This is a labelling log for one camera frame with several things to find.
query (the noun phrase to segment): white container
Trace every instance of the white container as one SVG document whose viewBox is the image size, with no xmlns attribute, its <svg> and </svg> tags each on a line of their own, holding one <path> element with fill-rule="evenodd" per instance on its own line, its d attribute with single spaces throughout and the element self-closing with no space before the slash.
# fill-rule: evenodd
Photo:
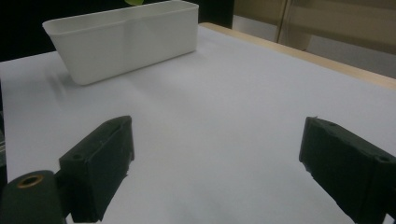
<svg viewBox="0 0 396 224">
<path fill-rule="evenodd" d="M 198 5 L 167 1 L 45 21 L 71 77 L 86 85 L 194 51 Z"/>
</svg>

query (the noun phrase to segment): yellow-green object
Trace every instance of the yellow-green object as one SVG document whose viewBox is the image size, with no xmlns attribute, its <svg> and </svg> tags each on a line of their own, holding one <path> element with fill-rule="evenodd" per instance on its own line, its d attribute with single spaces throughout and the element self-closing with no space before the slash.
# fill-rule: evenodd
<svg viewBox="0 0 396 224">
<path fill-rule="evenodd" d="M 125 0 L 131 6 L 140 6 L 143 4 L 144 0 Z"/>
</svg>

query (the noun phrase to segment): white surface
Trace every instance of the white surface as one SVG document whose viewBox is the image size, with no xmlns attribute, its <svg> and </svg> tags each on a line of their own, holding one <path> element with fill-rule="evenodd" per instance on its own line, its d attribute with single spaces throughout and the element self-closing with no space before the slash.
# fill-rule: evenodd
<svg viewBox="0 0 396 224">
<path fill-rule="evenodd" d="M 158 63 L 196 48 L 198 5 L 167 1 L 43 23 L 80 85 Z"/>
<path fill-rule="evenodd" d="M 195 52 L 86 87 L 56 52 L 0 63 L 10 180 L 57 171 L 99 124 L 131 115 L 135 161 L 103 223 L 352 223 L 298 162 L 304 120 L 396 155 L 396 91 L 198 31 Z"/>
</svg>

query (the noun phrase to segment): tabletop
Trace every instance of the tabletop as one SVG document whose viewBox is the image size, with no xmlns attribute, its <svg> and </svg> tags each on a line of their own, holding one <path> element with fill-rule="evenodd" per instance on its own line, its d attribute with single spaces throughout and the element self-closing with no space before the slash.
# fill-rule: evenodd
<svg viewBox="0 0 396 224">
<path fill-rule="evenodd" d="M 57 52 L 0 63 L 9 180 L 58 171 L 99 124 L 131 115 L 135 160 L 103 223 L 352 223 L 298 161 L 304 121 L 396 155 L 393 79 L 210 26 L 195 52 L 84 87 Z"/>
</svg>

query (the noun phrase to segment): wooden trim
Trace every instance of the wooden trim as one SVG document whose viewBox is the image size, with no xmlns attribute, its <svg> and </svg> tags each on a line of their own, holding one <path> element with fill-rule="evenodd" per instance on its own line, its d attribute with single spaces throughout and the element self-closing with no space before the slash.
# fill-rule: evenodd
<svg viewBox="0 0 396 224">
<path fill-rule="evenodd" d="M 332 69 L 334 71 L 337 71 L 339 73 L 351 76 L 351 77 L 355 77 L 370 83 L 373 83 L 375 85 L 378 86 L 382 86 L 388 89 L 392 89 L 392 90 L 396 90 L 396 79 L 391 78 L 391 77 L 385 77 L 382 75 L 379 75 L 377 73 L 373 73 L 373 72 L 369 72 L 357 67 L 353 67 L 344 63 L 339 63 L 330 59 L 326 59 L 323 57 L 320 57 L 318 55 L 315 54 L 311 54 L 308 52 L 304 52 L 301 50 L 297 50 L 297 49 L 292 49 L 268 40 L 264 40 L 261 38 L 258 38 L 256 36 L 252 36 L 252 35 L 247 35 L 235 30 L 231 30 L 222 26 L 218 26 L 212 23 L 201 23 L 201 26 L 208 28 L 210 30 L 213 31 L 217 31 L 220 32 L 222 34 L 225 35 L 229 35 L 229 36 L 233 36 L 235 38 L 241 39 L 241 40 L 245 40 L 247 42 L 268 48 L 268 49 L 272 49 L 281 53 L 285 53 L 288 54 L 292 57 L 295 58 L 299 58 L 311 63 L 315 63 L 317 65 L 320 65 L 322 67 L 326 67 L 329 69 Z"/>
</svg>

